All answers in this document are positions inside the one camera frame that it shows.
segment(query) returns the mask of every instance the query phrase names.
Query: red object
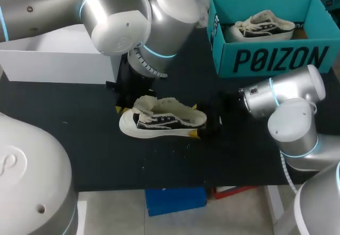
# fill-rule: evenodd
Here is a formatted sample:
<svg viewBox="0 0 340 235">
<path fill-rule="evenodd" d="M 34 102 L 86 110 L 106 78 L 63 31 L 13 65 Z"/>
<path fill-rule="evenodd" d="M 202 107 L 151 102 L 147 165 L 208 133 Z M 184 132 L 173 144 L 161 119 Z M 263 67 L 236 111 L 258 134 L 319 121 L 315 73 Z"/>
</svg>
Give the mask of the red object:
<svg viewBox="0 0 340 235">
<path fill-rule="evenodd" d="M 220 192 L 220 193 L 215 192 L 214 188 L 212 188 L 211 191 L 212 191 L 215 199 L 222 199 L 222 198 L 225 198 L 225 197 L 228 197 L 228 196 L 231 196 L 231 195 L 234 195 L 234 194 L 238 194 L 238 193 L 241 193 L 241 192 L 247 191 L 249 189 L 253 189 L 253 188 L 256 188 L 256 186 L 235 187 L 235 189 L 230 189 L 230 190 Z"/>
</svg>

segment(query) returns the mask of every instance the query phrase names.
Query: black table surface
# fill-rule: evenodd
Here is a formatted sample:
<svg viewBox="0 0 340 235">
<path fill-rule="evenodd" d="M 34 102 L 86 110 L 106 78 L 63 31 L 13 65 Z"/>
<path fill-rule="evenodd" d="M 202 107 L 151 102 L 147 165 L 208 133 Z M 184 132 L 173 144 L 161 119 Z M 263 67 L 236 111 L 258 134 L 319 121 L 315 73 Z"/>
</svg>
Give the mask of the black table surface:
<svg viewBox="0 0 340 235">
<path fill-rule="evenodd" d="M 176 97 L 190 106 L 218 90 L 263 80 L 218 78 L 205 29 L 194 30 L 168 74 L 154 85 L 157 97 Z M 340 135 L 340 85 L 333 71 L 322 77 L 327 97 L 318 104 L 317 130 Z M 0 81 L 0 112 L 56 137 L 70 157 L 79 191 L 287 183 L 265 121 L 247 122 L 234 140 L 227 135 L 141 140 L 120 131 L 116 97 L 103 85 L 9 82 L 5 75 Z M 313 176 L 290 172 L 295 183 Z"/>
</svg>

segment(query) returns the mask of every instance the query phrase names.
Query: sneaker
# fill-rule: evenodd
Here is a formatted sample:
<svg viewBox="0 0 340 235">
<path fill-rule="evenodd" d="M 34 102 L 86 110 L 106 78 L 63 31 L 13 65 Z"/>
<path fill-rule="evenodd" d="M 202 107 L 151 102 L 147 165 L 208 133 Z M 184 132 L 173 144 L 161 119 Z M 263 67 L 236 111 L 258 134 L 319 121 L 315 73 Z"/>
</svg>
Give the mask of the sneaker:
<svg viewBox="0 0 340 235">
<path fill-rule="evenodd" d="M 279 19 L 270 10 L 251 16 L 246 21 L 236 22 L 226 32 L 227 42 L 256 42 L 290 40 L 295 24 Z"/>
<path fill-rule="evenodd" d="M 204 127 L 206 121 L 202 111 L 185 106 L 175 98 L 158 100 L 146 95 L 121 116 L 119 127 L 124 134 L 135 138 L 189 137 L 193 130 Z"/>
</svg>

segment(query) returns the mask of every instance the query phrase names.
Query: blue container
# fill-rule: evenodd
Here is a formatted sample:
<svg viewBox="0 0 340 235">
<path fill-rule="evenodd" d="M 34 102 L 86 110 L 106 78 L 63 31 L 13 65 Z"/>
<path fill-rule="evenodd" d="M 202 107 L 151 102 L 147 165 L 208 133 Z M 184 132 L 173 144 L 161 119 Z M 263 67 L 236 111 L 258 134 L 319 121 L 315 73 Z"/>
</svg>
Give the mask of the blue container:
<svg viewBox="0 0 340 235">
<path fill-rule="evenodd" d="M 147 189 L 145 200 L 149 216 L 155 216 L 204 207 L 207 195 L 204 188 Z"/>
<path fill-rule="evenodd" d="M 263 10 L 303 27 L 308 39 L 226 43 L 221 24 Z M 207 31 L 220 77 L 273 76 L 307 64 L 327 73 L 340 49 L 339 28 L 320 0 L 211 0 Z"/>
</svg>

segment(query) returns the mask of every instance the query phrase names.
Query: white sole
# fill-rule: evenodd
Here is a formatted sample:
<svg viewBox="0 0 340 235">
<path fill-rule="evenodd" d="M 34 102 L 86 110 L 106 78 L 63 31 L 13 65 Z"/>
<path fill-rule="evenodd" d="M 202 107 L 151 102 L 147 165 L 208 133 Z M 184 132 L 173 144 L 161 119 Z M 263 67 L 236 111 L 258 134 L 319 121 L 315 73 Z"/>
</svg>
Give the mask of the white sole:
<svg viewBox="0 0 340 235">
<path fill-rule="evenodd" d="M 226 42 L 262 42 L 262 41 L 278 41 L 278 40 L 290 40 L 293 37 L 293 31 L 283 32 L 270 36 L 245 38 L 233 35 L 231 33 L 225 35 Z"/>
<path fill-rule="evenodd" d="M 169 130 L 145 130 L 138 129 L 133 121 L 132 110 L 126 111 L 119 120 L 121 131 L 135 138 L 155 138 L 160 136 L 184 136 L 190 137 L 189 133 L 196 129 L 169 129 Z"/>
</svg>

